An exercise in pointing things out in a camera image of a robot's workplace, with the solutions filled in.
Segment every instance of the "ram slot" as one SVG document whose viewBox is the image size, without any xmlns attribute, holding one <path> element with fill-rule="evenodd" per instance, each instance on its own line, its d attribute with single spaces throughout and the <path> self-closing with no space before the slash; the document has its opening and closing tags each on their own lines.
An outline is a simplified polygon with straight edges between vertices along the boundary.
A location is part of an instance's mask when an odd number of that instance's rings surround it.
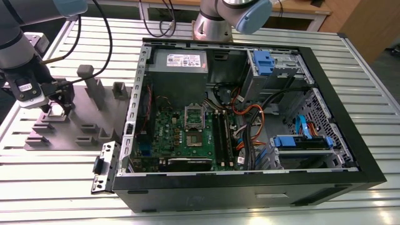
<svg viewBox="0 0 400 225">
<path fill-rule="evenodd" d="M 220 165 L 224 162 L 223 152 L 222 152 L 222 135 L 220 135 L 220 121 L 219 115 L 212 115 L 212 135 L 214 135 L 214 148 L 215 148 L 215 158 L 218 160 L 218 164 Z"/>
<path fill-rule="evenodd" d="M 226 134 L 227 134 L 227 146 L 228 146 L 228 158 L 227 160 L 230 161 L 234 157 L 232 154 L 232 140 L 231 140 L 231 132 L 230 132 L 230 120 L 228 120 L 228 114 L 224 112 L 224 122 L 226 122 Z"/>
<path fill-rule="evenodd" d="M 224 155 L 224 163 L 226 165 L 228 165 L 230 164 L 230 149 L 228 149 L 230 133 L 227 133 L 226 119 L 223 113 L 219 114 L 219 123 L 220 123 L 222 150 Z"/>
</svg>

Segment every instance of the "blue cable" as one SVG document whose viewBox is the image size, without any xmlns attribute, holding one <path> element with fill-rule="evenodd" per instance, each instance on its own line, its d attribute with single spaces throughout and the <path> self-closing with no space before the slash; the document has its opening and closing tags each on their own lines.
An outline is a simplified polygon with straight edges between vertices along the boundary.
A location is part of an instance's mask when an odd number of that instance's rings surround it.
<svg viewBox="0 0 400 225">
<path fill-rule="evenodd" d="M 296 134 L 299 134 L 300 128 L 303 128 L 303 132 L 307 138 L 312 139 L 311 132 L 307 127 L 307 121 L 304 115 L 298 115 L 296 117 Z"/>
</svg>

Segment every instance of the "power cable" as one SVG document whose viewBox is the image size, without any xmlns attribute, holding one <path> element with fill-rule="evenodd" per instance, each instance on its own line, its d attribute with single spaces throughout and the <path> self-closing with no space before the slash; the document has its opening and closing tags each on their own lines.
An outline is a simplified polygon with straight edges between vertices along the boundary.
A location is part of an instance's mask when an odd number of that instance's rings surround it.
<svg viewBox="0 0 400 225">
<path fill-rule="evenodd" d="M 80 17 L 80 15 L 78 15 L 78 22 L 79 22 L 79 24 L 78 24 L 78 35 L 76 35 L 76 39 L 75 39 L 75 43 L 72 45 L 72 48 L 70 49 L 70 51 L 67 52 L 67 54 L 64 56 L 56 57 L 54 59 L 44 60 L 44 61 L 40 62 L 40 64 L 46 65 L 46 64 L 50 64 L 52 62 L 62 61 L 62 60 L 67 59 L 67 57 L 75 51 L 75 48 L 76 48 L 78 43 L 80 41 L 80 32 L 82 32 L 82 17 Z"/>
<path fill-rule="evenodd" d="M 103 20 L 104 20 L 104 23 L 106 23 L 106 27 L 107 27 L 108 39 L 110 39 L 110 51 L 108 51 L 108 57 L 107 57 L 104 66 L 103 66 L 103 68 L 100 69 L 99 72 L 96 72 L 92 76 L 88 76 L 88 77 L 86 77 L 86 78 L 78 79 L 78 80 L 75 80 L 75 81 L 72 81 L 72 82 L 67 82 L 67 83 L 62 84 L 59 87 L 68 86 L 68 85 L 71 85 L 71 84 L 74 84 L 74 83 L 86 81 L 86 80 L 88 80 L 88 79 L 96 77 L 96 76 L 98 76 L 99 74 L 102 74 L 103 71 L 107 69 L 107 66 L 108 66 L 108 64 L 110 64 L 110 62 L 111 62 L 111 55 L 112 55 L 112 33 L 111 33 L 111 25 L 110 25 L 110 23 L 108 23 L 106 13 L 104 13 L 104 11 L 103 11 L 103 8 L 102 8 L 102 6 L 100 6 L 98 0 L 92 0 L 92 1 L 94 1 L 95 5 L 96 5 L 99 11 L 100 11 L 100 14 L 102 14 L 102 17 L 103 17 Z"/>
<path fill-rule="evenodd" d="M 272 95 L 270 95 L 270 97 L 266 99 L 266 101 L 262 104 L 262 108 L 266 109 L 267 106 L 271 104 L 271 102 L 283 94 L 288 93 L 288 92 L 294 92 L 294 91 L 308 91 L 311 89 L 311 87 L 299 87 L 299 88 L 288 88 L 288 89 L 283 89 L 280 91 L 278 91 L 276 93 L 274 93 Z M 252 118 L 248 122 L 248 124 L 254 124 L 256 117 L 258 117 L 259 112 L 255 112 L 252 115 Z M 251 126 L 246 127 L 246 130 L 242 134 L 242 138 L 243 138 L 243 142 L 244 142 L 244 150 L 246 150 L 246 154 L 247 157 L 250 158 L 248 160 L 246 160 L 246 165 L 248 167 L 250 170 L 255 170 L 255 148 L 252 145 L 252 140 L 251 140 Z"/>
<path fill-rule="evenodd" d="M 164 5 L 166 5 L 166 7 L 167 7 L 167 9 L 168 9 L 168 11 L 170 11 L 170 15 L 171 15 L 171 17 L 172 17 L 172 24 L 170 24 L 170 27 L 168 27 L 168 29 L 166 30 L 166 32 L 163 31 L 163 20 L 160 21 L 160 23 L 159 23 L 159 29 L 160 29 L 160 35 L 156 35 L 156 34 L 154 34 L 152 32 L 151 32 L 151 30 L 150 30 L 150 27 L 148 27 L 148 24 L 147 24 L 147 22 L 146 22 L 146 19 L 144 19 L 144 11 L 143 11 L 143 6 L 142 6 L 142 0 L 139 0 L 139 7 L 140 7 L 140 11 L 142 11 L 142 17 L 143 17 L 143 23 L 144 23 L 144 27 L 146 27 L 146 30 L 148 31 L 148 33 L 150 33 L 150 35 L 152 35 L 155 38 L 162 38 L 162 37 L 172 37 L 172 35 L 175 34 L 175 31 L 176 31 L 176 17 L 175 17 L 175 10 L 174 10 L 174 4 L 172 4 L 172 2 L 171 2 L 171 0 L 168 0 L 168 2 L 170 2 L 170 5 L 171 5 L 171 8 L 170 8 L 170 6 L 168 6 L 168 4 L 167 4 L 167 2 L 166 2 L 166 0 L 163 0 L 163 2 L 164 2 Z"/>
</svg>

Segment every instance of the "aluminum table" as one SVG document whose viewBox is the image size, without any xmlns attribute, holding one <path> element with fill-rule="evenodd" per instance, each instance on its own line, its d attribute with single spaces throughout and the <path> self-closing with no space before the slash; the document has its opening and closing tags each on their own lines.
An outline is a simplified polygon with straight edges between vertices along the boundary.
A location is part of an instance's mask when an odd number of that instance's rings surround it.
<svg viewBox="0 0 400 225">
<path fill-rule="evenodd" d="M 134 83 L 142 21 L 110 19 L 115 51 L 103 85 Z M 150 22 L 154 32 L 159 22 Z M 54 76 L 75 80 L 80 64 L 103 67 L 108 34 L 100 18 L 83 18 L 80 43 L 68 59 L 50 64 Z M 78 35 L 67 22 L 46 58 L 63 55 Z M 174 38 L 191 39 L 191 24 L 179 23 Z M 311 47 L 350 112 L 388 182 L 308 207 L 134 213 L 116 195 L 91 195 L 92 166 L 100 151 L 26 151 L 23 146 L 40 110 L 14 106 L 0 127 L 0 224 L 398 224 L 400 221 L 400 106 L 346 38 L 332 33 L 262 29 L 234 32 L 235 42 Z"/>
</svg>

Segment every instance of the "wooden furniture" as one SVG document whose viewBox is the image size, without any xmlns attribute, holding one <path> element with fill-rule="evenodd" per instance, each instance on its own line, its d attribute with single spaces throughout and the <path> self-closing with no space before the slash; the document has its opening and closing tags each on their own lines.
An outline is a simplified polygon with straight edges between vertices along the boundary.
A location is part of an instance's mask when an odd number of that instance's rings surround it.
<svg viewBox="0 0 400 225">
<path fill-rule="evenodd" d="M 344 33 L 372 63 L 400 34 L 399 0 L 326 0 L 334 10 L 320 31 Z"/>
<path fill-rule="evenodd" d="M 182 10 L 194 10 L 199 11 L 202 0 L 171 0 L 174 3 L 175 9 Z M 140 18 L 150 19 L 150 8 L 166 8 L 166 5 L 162 0 L 142 0 L 143 2 L 143 14 L 140 13 Z M 99 0 L 100 4 L 104 5 L 122 5 L 122 6 L 139 6 L 139 0 Z M 296 18 L 311 20 L 311 23 L 307 27 L 307 31 L 319 31 L 320 26 L 327 18 L 331 15 L 332 11 L 330 7 L 323 4 L 323 6 L 315 7 L 311 5 L 308 0 L 286 0 L 283 2 L 283 17 L 284 18 Z M 274 5 L 272 15 L 278 17 L 280 14 L 280 4 Z"/>
</svg>

